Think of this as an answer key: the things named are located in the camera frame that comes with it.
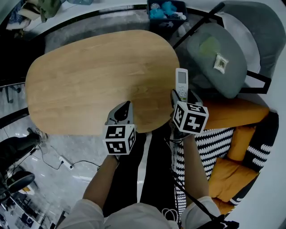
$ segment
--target orange cushion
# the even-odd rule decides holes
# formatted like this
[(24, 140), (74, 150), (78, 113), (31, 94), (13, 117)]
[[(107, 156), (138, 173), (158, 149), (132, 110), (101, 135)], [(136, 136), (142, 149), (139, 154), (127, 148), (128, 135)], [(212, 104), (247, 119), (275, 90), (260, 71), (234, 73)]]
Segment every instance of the orange cushion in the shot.
[(213, 201), (216, 204), (216, 206), (218, 206), (220, 213), (223, 215), (228, 214), (234, 208), (233, 205), (225, 203), (218, 198), (213, 198)]
[(243, 99), (204, 100), (209, 111), (205, 129), (238, 127), (260, 122), (269, 108)]
[(209, 179), (210, 196), (228, 202), (257, 175), (258, 172), (247, 167), (217, 158)]
[(234, 161), (243, 161), (254, 132), (255, 127), (237, 127), (233, 133), (231, 147), (227, 153), (227, 157)]

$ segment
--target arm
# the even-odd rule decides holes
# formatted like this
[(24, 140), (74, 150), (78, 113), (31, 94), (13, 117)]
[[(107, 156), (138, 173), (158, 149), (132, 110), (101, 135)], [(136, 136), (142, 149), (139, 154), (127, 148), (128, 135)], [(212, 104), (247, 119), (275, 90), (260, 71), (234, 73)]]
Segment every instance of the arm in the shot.
[[(196, 199), (209, 195), (209, 185), (193, 135), (184, 139), (185, 189)], [(187, 197), (187, 206), (192, 201)]]
[(117, 160), (114, 156), (108, 155), (106, 157), (86, 188), (83, 199), (88, 199), (96, 203), (101, 209), (103, 208), (117, 164)]

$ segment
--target table top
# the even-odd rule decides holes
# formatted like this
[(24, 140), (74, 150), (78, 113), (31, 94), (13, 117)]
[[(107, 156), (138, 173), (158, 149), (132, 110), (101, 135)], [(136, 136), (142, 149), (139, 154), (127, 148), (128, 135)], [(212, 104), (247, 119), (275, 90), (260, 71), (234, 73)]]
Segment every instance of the table top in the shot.
[(138, 132), (170, 119), (179, 61), (160, 36), (129, 30), (80, 40), (37, 58), (26, 78), (32, 121), (48, 134), (100, 135), (108, 113), (131, 101)]

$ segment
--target chair backrest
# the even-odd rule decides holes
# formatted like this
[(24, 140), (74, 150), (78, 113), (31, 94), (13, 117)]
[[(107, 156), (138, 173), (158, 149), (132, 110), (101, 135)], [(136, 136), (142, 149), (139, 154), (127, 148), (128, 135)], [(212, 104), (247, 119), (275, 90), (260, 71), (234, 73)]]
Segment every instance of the chair backrest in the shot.
[(260, 54), (259, 74), (272, 78), (285, 43), (284, 26), (277, 14), (259, 2), (224, 1), (223, 12), (240, 20), (251, 32)]

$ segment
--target power strip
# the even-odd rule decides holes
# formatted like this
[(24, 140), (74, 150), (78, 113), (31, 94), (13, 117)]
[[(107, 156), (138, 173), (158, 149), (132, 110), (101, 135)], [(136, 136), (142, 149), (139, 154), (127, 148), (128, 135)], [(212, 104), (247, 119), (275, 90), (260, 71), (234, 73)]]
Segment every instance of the power strip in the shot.
[(72, 163), (70, 163), (64, 156), (60, 156), (59, 157), (60, 161), (63, 161), (63, 164), (69, 169), (69, 170), (73, 170), (73, 166)]

